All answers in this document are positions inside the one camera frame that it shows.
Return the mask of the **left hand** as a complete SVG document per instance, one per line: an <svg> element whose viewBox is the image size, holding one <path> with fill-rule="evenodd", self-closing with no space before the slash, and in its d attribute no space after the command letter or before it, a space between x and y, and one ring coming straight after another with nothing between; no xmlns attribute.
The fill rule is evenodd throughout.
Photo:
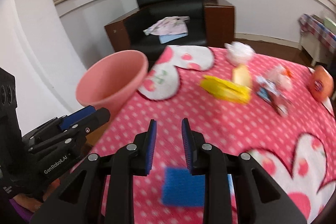
<svg viewBox="0 0 336 224"><path fill-rule="evenodd" d="M53 181L49 187L47 188L46 192L44 193L42 200L46 201L49 196L54 192L55 189L57 189L60 185L60 179L57 178L55 181ZM24 207L25 209L31 211L31 212L36 212L37 210L40 209L42 202L28 197L25 194L18 194L14 197L14 201L20 205L21 207Z"/></svg>

